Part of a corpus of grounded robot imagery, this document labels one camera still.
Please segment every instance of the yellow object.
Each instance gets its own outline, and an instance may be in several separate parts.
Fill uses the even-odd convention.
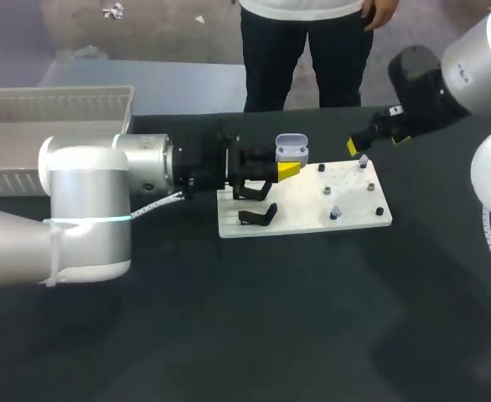
[[[355,149],[354,140],[352,140],[352,138],[348,140],[346,147],[348,147],[350,156],[354,157],[355,155],[357,155],[357,149]]]
[[[279,181],[283,181],[285,178],[291,178],[299,174],[302,164],[300,162],[278,162],[277,163],[277,177]]]

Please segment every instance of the white shirt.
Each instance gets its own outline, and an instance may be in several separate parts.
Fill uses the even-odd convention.
[[[247,11],[284,21],[316,21],[357,13],[363,0],[240,0]]]

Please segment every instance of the white board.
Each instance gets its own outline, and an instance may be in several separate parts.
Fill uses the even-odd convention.
[[[325,171],[318,164],[307,165],[295,177],[274,184],[266,200],[234,200],[232,188],[218,191],[218,220],[220,237],[224,239],[257,236],[294,235],[329,232],[335,230],[366,229],[389,226],[392,215],[381,189],[380,180],[370,161],[367,168],[357,161],[325,163]],[[367,189],[369,183],[374,191]],[[260,189],[262,182],[246,182],[246,187]],[[324,188],[331,194],[325,195]],[[238,211],[246,210],[265,214],[268,207],[277,203],[277,214],[270,226],[240,224]],[[329,215],[335,205],[343,216],[331,220]],[[384,209],[382,216],[376,209]]]

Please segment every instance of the black tabletop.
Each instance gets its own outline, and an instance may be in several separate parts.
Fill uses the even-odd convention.
[[[309,137],[348,159],[373,110],[144,116],[136,133]],[[491,256],[469,169],[470,119],[374,161],[389,228],[218,236],[215,196],[133,222],[132,268],[97,285],[0,291],[0,400],[491,401]],[[46,199],[0,209],[49,216]]]

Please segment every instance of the tray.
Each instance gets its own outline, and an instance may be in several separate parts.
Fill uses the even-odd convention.
[[[0,89],[0,197],[45,195],[39,149],[46,138],[128,131],[134,88]]]

